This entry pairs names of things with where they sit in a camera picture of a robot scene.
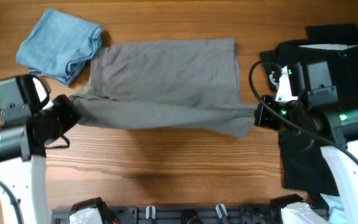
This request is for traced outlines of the grey shorts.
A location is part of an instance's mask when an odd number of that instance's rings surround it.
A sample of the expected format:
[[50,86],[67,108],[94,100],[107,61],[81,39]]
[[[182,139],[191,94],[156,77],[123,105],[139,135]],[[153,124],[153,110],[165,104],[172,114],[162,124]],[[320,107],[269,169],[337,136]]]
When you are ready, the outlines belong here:
[[71,96],[80,124],[116,129],[203,128],[245,138],[255,105],[241,101],[234,39],[161,40],[101,48]]

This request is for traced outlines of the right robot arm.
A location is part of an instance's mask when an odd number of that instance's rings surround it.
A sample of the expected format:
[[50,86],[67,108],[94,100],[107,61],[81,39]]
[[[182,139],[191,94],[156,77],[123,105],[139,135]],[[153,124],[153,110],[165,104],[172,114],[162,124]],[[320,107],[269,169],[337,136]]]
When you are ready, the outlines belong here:
[[289,101],[260,96],[255,125],[275,131],[297,130],[319,143],[334,177],[347,221],[358,223],[358,100],[339,100],[325,61],[287,67]]

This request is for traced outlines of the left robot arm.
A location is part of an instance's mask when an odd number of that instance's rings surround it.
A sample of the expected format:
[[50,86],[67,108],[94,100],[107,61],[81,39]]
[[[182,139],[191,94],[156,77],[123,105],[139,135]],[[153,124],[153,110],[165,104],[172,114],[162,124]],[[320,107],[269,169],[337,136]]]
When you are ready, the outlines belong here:
[[51,100],[35,75],[0,80],[0,202],[5,223],[50,223],[46,151],[80,120],[66,95]]

